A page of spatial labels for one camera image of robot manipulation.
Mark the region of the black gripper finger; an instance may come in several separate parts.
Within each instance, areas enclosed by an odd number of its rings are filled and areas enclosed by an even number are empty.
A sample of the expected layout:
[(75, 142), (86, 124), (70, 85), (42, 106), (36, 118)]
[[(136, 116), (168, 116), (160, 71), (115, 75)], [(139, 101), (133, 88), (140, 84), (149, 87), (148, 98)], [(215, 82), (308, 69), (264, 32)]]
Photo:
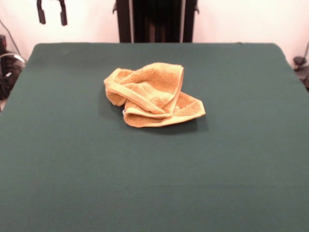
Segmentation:
[(44, 13), (44, 10), (42, 8), (42, 0), (36, 0), (36, 5), (37, 5), (39, 22), (41, 24), (46, 24), (45, 13)]
[(58, 0), (60, 4), (60, 19), (61, 19), (61, 25), (66, 26), (68, 24), (67, 22), (67, 12), (66, 12), (66, 5), (64, 0)]

